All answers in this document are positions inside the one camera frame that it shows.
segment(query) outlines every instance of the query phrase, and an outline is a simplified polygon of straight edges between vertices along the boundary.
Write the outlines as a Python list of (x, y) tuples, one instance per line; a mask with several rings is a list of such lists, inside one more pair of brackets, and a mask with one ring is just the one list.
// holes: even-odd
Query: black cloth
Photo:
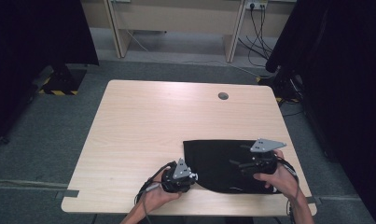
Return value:
[(249, 148), (255, 141), (248, 140), (192, 140), (184, 141), (185, 162), (193, 173), (198, 174), (197, 184), (220, 193), (271, 194), (273, 188), (266, 189), (265, 182), (253, 176), (244, 176), (238, 165), (252, 162)]

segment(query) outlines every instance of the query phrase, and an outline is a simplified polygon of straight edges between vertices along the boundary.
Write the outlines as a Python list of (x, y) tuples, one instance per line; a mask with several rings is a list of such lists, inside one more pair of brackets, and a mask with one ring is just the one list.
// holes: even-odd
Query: power outlet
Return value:
[(251, 10), (251, 4), (254, 4), (254, 10), (266, 9), (268, 0), (247, 0), (245, 8)]

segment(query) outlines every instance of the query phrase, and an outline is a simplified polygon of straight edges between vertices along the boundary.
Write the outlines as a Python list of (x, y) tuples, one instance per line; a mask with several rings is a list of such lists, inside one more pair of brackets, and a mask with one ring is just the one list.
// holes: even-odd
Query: wooden table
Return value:
[[(218, 98), (225, 92), (229, 99)], [(110, 81), (68, 190), (69, 213), (128, 213), (143, 183), (183, 157), (183, 141), (267, 138), (287, 143), (285, 159), (311, 196), (272, 90), (263, 86), (155, 81)], [(286, 198), (221, 194), (193, 185), (156, 215), (285, 216)], [(313, 215), (314, 204), (310, 204)]]

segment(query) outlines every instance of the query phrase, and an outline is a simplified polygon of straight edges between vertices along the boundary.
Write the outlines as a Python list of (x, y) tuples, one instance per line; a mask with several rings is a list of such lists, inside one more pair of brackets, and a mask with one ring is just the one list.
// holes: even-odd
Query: person's right hand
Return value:
[[(284, 158), (282, 151), (275, 149), (274, 153), (277, 157)], [(254, 174), (256, 180), (266, 181), (265, 187), (274, 186), (280, 190), (289, 200), (296, 199), (299, 192), (299, 184), (290, 174), (283, 164), (278, 162), (277, 170), (272, 175)]]

